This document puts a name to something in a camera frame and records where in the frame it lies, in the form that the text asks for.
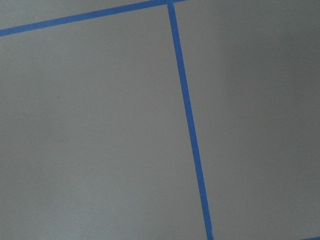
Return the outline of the blue tape grid lines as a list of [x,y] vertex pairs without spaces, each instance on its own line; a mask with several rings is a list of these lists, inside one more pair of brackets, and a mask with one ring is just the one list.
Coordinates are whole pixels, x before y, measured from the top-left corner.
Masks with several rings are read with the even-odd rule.
[[317,0],[3,0],[3,240],[317,240]]

